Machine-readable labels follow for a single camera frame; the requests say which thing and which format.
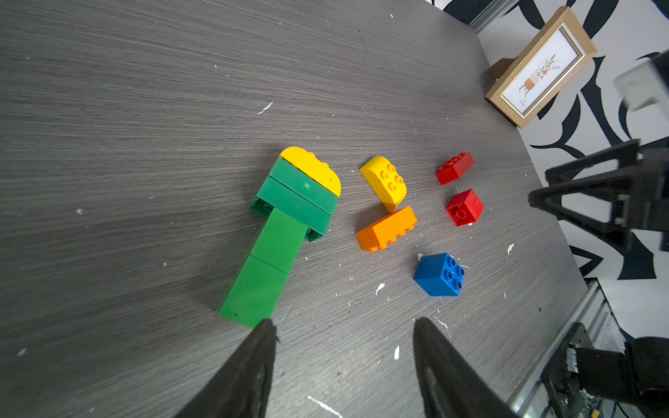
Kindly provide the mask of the orange long lego brick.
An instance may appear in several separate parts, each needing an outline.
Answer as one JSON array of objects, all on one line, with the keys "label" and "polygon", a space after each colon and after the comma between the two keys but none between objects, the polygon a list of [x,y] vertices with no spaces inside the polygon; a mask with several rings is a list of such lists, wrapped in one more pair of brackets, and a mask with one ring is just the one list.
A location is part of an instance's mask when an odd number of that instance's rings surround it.
[{"label": "orange long lego brick", "polygon": [[405,207],[362,229],[356,234],[356,238],[363,251],[373,253],[386,249],[388,244],[404,237],[415,228],[416,223],[417,218],[412,207]]}]

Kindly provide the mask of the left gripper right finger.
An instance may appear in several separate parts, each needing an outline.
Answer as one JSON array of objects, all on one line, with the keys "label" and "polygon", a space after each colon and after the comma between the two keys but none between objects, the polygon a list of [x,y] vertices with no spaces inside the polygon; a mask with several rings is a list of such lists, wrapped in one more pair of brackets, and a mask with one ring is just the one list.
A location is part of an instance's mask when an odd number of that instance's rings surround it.
[{"label": "left gripper right finger", "polygon": [[425,416],[515,416],[431,320],[416,321],[413,347]]}]

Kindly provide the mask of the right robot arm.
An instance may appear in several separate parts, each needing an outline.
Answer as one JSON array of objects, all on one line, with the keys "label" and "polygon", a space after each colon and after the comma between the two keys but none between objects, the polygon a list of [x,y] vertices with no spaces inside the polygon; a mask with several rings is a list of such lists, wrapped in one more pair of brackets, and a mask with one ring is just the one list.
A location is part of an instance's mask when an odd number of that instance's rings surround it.
[{"label": "right robot arm", "polygon": [[[621,252],[632,249],[632,233],[660,233],[668,250],[668,149],[645,153],[637,139],[578,158],[546,172],[549,185],[529,195],[531,207],[565,220]],[[562,198],[581,193],[611,203],[600,221],[565,207]],[[560,343],[541,378],[557,416],[576,413],[571,399],[582,393],[635,406],[647,417],[668,415],[668,340],[642,337],[623,352],[597,350],[585,342],[577,322]]]}]

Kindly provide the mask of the blue square lego brick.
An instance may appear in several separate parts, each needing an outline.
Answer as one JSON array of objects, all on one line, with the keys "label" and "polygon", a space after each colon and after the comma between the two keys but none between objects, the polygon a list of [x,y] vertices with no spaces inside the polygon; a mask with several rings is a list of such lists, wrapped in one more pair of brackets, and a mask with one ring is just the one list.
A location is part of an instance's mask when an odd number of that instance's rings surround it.
[{"label": "blue square lego brick", "polygon": [[463,289],[464,268],[446,254],[423,256],[414,281],[431,297],[458,297]]}]

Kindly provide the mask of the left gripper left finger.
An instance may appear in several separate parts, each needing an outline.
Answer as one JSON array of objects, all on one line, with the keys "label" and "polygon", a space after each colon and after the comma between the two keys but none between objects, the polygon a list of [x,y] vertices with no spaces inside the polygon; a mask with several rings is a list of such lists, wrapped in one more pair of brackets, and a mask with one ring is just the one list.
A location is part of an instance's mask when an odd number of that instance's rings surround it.
[{"label": "left gripper left finger", "polygon": [[264,417],[272,388],[277,327],[264,319],[178,417]]}]

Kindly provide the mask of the red square lego brick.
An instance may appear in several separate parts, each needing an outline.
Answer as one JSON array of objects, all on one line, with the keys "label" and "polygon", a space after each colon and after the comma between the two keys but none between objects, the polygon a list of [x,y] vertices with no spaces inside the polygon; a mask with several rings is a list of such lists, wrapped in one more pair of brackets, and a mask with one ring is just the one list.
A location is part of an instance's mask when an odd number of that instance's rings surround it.
[{"label": "red square lego brick", "polygon": [[473,189],[455,195],[446,211],[456,226],[476,223],[484,210],[484,204]]}]

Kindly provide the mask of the dark green long lego brick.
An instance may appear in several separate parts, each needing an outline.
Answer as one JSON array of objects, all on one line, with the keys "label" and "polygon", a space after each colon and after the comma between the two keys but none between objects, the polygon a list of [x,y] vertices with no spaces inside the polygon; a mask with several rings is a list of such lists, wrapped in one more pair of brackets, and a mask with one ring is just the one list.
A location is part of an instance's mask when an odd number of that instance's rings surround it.
[{"label": "dark green long lego brick", "polygon": [[283,158],[277,158],[269,176],[328,214],[333,214],[339,198]]}]

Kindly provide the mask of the light green square lego brick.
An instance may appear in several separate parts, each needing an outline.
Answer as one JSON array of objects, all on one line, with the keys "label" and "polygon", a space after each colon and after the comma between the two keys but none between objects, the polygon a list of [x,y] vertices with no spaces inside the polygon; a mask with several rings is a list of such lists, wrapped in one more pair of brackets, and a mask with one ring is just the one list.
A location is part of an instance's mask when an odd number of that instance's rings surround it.
[{"label": "light green square lego brick", "polygon": [[270,319],[288,276],[249,255],[223,298],[219,316],[250,328]]}]

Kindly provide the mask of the dark green upturned lego brick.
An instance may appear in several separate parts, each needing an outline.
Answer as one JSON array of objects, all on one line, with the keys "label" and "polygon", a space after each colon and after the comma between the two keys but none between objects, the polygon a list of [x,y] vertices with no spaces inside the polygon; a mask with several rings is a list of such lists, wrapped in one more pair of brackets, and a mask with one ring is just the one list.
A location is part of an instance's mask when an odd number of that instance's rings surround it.
[{"label": "dark green upturned lego brick", "polygon": [[305,238],[309,241],[318,240],[327,233],[332,217],[271,177],[263,182],[251,208],[265,217],[270,216],[274,209],[279,209],[308,228]]}]

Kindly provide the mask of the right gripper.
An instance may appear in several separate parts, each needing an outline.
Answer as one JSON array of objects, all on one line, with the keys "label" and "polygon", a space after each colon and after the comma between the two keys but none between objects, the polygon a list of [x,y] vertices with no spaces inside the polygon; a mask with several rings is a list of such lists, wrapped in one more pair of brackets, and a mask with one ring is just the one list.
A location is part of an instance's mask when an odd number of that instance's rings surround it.
[{"label": "right gripper", "polygon": [[[597,165],[616,167],[579,177]],[[621,143],[546,172],[549,186],[529,195],[529,204],[565,220],[615,248],[630,248],[632,230],[661,234],[668,249],[668,150],[639,153],[637,139]],[[608,220],[594,219],[562,205],[563,193],[616,193]]]}]

